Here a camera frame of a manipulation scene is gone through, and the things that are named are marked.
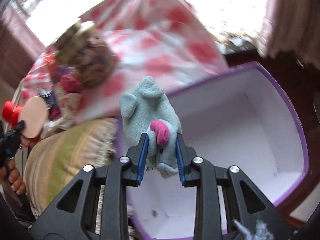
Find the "person's left hand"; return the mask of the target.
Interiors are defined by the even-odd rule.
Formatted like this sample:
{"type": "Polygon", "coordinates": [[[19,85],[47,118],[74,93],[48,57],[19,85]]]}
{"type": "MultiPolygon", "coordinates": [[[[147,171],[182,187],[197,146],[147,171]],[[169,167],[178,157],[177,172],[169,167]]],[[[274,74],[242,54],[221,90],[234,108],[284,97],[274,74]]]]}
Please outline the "person's left hand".
{"type": "Polygon", "coordinates": [[[7,165],[1,167],[1,177],[8,179],[11,189],[18,195],[26,193],[25,183],[14,159],[9,159],[7,165]]]}

